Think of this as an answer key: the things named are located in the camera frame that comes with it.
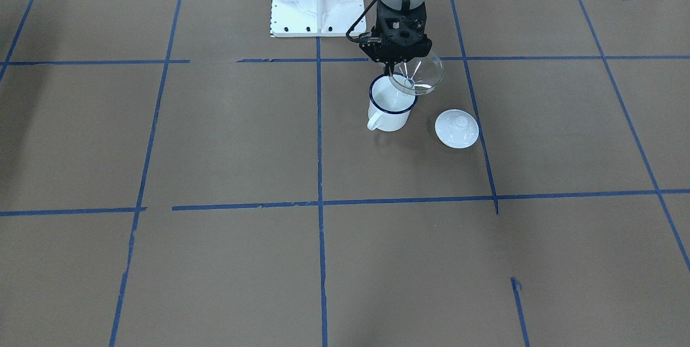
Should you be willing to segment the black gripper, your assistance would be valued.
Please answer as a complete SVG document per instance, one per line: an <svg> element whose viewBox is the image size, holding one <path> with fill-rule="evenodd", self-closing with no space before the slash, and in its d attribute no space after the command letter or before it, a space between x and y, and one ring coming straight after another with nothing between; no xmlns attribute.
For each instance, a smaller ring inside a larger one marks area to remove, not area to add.
<svg viewBox="0 0 690 347"><path fill-rule="evenodd" d="M376 8L376 22L370 32L360 34L360 50L370 60L384 63L384 75L394 75L395 65L400 70L413 70L413 59L427 57L433 42L425 33L427 22L426 3L407 10L394 10L373 0L370 8Z"/></svg>

